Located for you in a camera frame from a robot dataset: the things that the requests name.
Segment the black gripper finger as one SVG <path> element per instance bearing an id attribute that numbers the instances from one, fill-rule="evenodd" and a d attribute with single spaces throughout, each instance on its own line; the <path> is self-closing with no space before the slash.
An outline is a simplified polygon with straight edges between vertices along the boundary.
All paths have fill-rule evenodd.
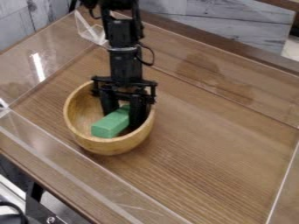
<path id="1" fill-rule="evenodd" d="M 106 116 L 119 108 L 119 102 L 114 92 L 109 90 L 101 91 L 101 104 Z"/>
<path id="2" fill-rule="evenodd" d="M 147 103 L 142 95 L 134 94 L 130 99 L 130 127 L 137 130 L 147 118 Z"/>

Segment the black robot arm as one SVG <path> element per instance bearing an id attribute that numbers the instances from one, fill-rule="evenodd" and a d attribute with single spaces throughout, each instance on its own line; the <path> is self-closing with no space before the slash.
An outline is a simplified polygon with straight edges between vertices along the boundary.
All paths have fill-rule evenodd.
<path id="1" fill-rule="evenodd" d="M 143 78 L 141 42 L 145 25 L 141 17 L 139 0 L 82 0 L 94 19 L 101 19 L 109 42 L 110 76 L 94 76 L 93 94 L 101 98 L 105 115 L 119 109 L 119 102 L 130 103 L 130 128 L 138 129 L 155 104 L 158 83 Z"/>

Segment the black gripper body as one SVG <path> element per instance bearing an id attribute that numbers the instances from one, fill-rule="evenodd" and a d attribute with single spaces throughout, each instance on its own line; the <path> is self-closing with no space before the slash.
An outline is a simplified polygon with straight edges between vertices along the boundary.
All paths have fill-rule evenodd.
<path id="1" fill-rule="evenodd" d="M 155 104 L 158 83 L 146 80 L 143 76 L 143 65 L 151 63 L 143 61 L 142 48 L 111 48 L 110 76 L 95 75 L 91 93 L 101 97 L 101 91 L 109 90 L 115 93 L 119 101 L 130 101 L 133 95 L 142 95 L 147 104 Z"/>

